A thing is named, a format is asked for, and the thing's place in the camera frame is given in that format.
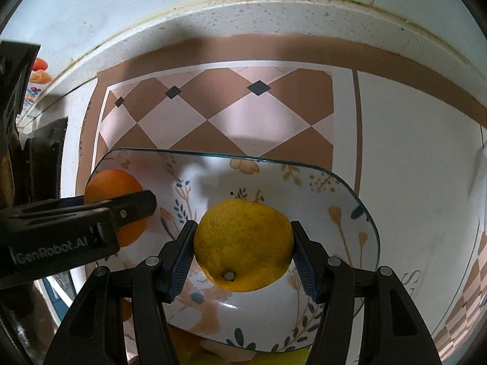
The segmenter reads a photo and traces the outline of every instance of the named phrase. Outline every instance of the brown border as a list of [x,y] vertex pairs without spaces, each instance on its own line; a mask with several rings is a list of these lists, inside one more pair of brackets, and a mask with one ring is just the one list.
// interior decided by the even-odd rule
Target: brown border
[[357,110],[357,163],[355,167],[354,192],[360,191],[360,178],[362,177],[362,102],[360,100],[359,74],[352,70],[354,77],[355,106]]
[[[83,122],[76,193],[84,192],[91,173],[93,139],[108,86],[171,68],[239,60],[327,64],[378,75],[430,94],[487,127],[486,108],[466,91],[419,63],[379,48],[305,34],[244,34],[192,39],[137,56],[98,73],[98,82]],[[86,144],[83,144],[84,137],[90,139]]]

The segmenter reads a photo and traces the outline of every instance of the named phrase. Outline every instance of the screw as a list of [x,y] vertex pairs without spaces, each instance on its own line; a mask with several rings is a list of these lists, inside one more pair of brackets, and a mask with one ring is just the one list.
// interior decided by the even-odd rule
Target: screw
[[226,270],[223,272],[222,277],[227,281],[235,280],[235,272],[233,270]]
[[342,261],[336,256],[331,256],[328,258],[328,265],[330,266],[340,266],[340,263],[342,263]]
[[393,270],[389,266],[382,266],[380,268],[380,274],[383,276],[392,276]]
[[106,274],[107,274],[107,270],[108,270],[108,269],[107,269],[107,267],[105,267],[105,266],[100,266],[99,268],[96,268],[96,269],[94,270],[94,275],[95,275],[95,276],[98,276],[98,277],[101,277],[101,276],[103,276],[103,275],[106,275]]
[[156,256],[150,256],[145,260],[145,264],[147,266],[155,266],[159,263],[159,258]]

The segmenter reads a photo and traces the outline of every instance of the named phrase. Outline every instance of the plate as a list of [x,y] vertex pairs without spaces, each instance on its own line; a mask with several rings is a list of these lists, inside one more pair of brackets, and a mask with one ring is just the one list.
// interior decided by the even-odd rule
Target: plate
[[[115,149],[92,177],[108,169],[132,174],[157,198],[147,229],[117,255],[100,261],[111,270],[131,268],[200,221],[212,205],[241,198],[267,204],[300,221],[311,240],[355,268],[376,270],[380,242],[365,206],[335,174],[318,167],[261,158],[153,149]],[[355,311],[362,302],[356,300]],[[167,321],[206,339],[268,352],[312,344],[323,305],[306,296],[291,263],[287,273],[253,292],[213,285],[193,261],[182,293],[165,304]]]

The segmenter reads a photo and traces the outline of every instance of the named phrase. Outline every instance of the teal dot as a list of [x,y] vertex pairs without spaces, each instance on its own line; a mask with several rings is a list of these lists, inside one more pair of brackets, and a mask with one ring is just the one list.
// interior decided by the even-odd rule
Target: teal dot
[[203,303],[205,301],[205,297],[201,292],[193,292],[191,294],[191,300],[194,303],[200,304],[200,303]]

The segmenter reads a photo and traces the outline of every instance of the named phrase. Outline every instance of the green fruit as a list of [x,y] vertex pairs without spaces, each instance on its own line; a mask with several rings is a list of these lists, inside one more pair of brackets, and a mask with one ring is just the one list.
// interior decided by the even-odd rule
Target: green fruit
[[250,360],[250,365],[304,365],[308,354],[308,349],[285,353],[257,353]]
[[218,355],[201,353],[189,361],[187,365],[226,365],[226,362]]

